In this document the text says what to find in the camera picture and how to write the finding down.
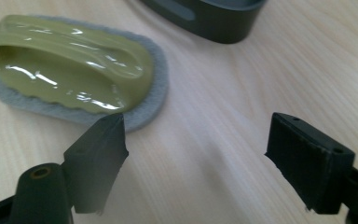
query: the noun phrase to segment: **sponge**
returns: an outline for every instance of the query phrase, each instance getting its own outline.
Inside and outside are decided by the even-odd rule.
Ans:
[[[129,40],[141,44],[153,59],[153,80],[149,92],[143,101],[133,109],[123,113],[126,132],[136,131],[148,124],[162,108],[168,91],[168,65],[163,50],[151,39],[131,32],[90,24],[85,21],[74,21],[60,17],[38,16],[50,21],[61,21],[73,25],[80,25],[93,30],[101,30],[112,35],[121,35]],[[105,113],[90,113],[83,109],[69,108],[60,104],[47,103],[37,97],[25,96],[18,91],[7,87],[0,79],[0,100],[16,108],[51,116],[57,119],[66,119],[76,123],[91,126],[98,119],[106,116]]]

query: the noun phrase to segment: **wood grain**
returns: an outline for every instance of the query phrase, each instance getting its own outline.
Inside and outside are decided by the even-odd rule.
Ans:
[[[166,53],[166,104],[127,135],[130,156],[104,214],[75,215],[76,224],[344,223],[344,206],[338,216],[307,212],[263,154],[277,111],[351,148],[358,168],[358,1],[269,0],[235,45],[192,35],[135,0],[0,0],[0,20],[8,14],[129,30]],[[0,200],[28,168],[62,162],[86,130],[0,103]]]

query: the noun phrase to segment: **light wood surface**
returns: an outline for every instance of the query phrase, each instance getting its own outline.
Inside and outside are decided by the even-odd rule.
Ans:
[[[192,35],[135,0],[0,0],[0,20],[8,14],[129,30],[168,59],[160,114],[127,135],[130,156],[104,214],[74,215],[76,224],[344,223],[345,206],[337,216],[307,212],[264,153],[271,114],[283,112],[351,148],[358,168],[358,1],[269,0],[235,45]],[[28,168],[62,162],[86,130],[0,103],[0,200]]]

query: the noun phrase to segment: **table surface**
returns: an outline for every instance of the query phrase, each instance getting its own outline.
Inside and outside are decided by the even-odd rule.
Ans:
[[[273,112],[297,116],[356,153],[358,1],[269,0],[251,34],[217,44],[140,1],[0,0],[8,14],[64,16],[146,35],[164,50],[169,93],[160,113],[127,134],[130,156],[102,216],[75,223],[344,223],[308,212],[264,156]],[[0,200],[18,177],[87,130],[0,102]]]

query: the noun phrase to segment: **black container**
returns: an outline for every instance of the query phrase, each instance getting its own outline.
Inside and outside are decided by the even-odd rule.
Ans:
[[[191,33],[222,44],[243,40],[266,0],[141,0]]]

